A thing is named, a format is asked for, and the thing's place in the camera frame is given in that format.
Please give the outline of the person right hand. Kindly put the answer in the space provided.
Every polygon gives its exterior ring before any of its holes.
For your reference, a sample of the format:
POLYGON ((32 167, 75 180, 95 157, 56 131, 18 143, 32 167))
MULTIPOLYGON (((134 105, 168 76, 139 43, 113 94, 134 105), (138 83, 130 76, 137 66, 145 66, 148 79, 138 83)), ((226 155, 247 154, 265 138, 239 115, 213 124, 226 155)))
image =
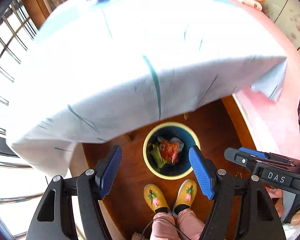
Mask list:
MULTIPOLYGON (((276 189, 273 187, 267 187, 266 190, 269 193, 271 199, 275 199, 275 208, 279 217, 283 215, 284 207, 283 207, 283 191, 281 189, 276 189)), ((293 226, 300 225, 300 210, 298 210, 294 216, 291 218, 290 224, 293 226)))

